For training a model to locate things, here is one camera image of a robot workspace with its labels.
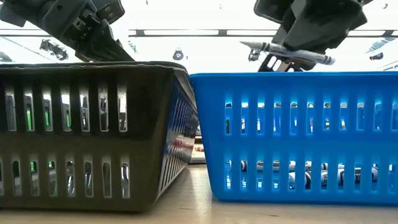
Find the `wooden table surface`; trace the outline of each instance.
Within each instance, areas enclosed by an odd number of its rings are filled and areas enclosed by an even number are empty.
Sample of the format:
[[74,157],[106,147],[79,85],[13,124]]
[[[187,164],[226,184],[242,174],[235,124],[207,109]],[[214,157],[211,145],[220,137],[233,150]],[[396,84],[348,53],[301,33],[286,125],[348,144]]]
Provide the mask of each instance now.
[[211,194],[206,165],[195,165],[147,213],[0,210],[0,224],[20,223],[398,223],[398,208],[221,203]]

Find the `robotic arm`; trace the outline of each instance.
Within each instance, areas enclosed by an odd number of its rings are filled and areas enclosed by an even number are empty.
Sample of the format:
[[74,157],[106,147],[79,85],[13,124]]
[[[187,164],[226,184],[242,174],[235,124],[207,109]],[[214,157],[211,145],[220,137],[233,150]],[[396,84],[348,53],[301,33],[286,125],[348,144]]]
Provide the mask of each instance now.
[[[325,54],[347,37],[348,32],[367,23],[362,7],[372,0],[257,0],[254,12],[280,24],[272,43],[290,50]],[[270,65],[272,57],[282,61]],[[311,70],[316,63],[269,54],[259,72]]]
[[113,39],[110,24],[124,15],[120,0],[0,0],[0,20],[29,21],[89,61],[133,60]]

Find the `basket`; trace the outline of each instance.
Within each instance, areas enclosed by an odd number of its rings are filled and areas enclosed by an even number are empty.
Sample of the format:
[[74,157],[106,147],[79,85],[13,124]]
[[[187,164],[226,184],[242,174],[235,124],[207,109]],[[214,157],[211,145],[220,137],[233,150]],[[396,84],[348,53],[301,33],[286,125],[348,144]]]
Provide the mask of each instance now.
[[0,82],[2,208],[143,211],[190,161],[177,64],[7,65]]
[[191,80],[217,198],[398,203],[398,72]]

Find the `ceiling light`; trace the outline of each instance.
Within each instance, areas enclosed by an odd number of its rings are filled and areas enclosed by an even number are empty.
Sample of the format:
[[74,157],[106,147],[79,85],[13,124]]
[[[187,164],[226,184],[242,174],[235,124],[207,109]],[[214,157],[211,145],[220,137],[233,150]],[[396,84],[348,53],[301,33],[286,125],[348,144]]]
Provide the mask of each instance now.
[[276,30],[227,30],[226,35],[275,35]]
[[348,36],[381,36],[385,33],[384,30],[353,30]]
[[145,30],[145,35],[218,35],[218,30]]
[[137,31],[129,30],[129,36],[132,36],[132,35],[137,35]]
[[22,30],[22,29],[0,29],[0,35],[34,35],[34,36],[49,36],[43,30]]

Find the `gray crayon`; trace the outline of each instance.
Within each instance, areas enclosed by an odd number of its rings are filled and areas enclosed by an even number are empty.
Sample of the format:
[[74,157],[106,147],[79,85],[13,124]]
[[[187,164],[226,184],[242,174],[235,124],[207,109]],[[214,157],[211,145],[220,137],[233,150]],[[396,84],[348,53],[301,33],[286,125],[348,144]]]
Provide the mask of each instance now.
[[269,52],[278,56],[297,58],[300,60],[311,61],[324,65],[333,65],[336,62],[336,60],[333,57],[327,55],[311,52],[308,50],[289,50],[279,44],[266,43],[266,42],[245,42],[245,41],[241,41],[241,43],[247,45],[253,50]]

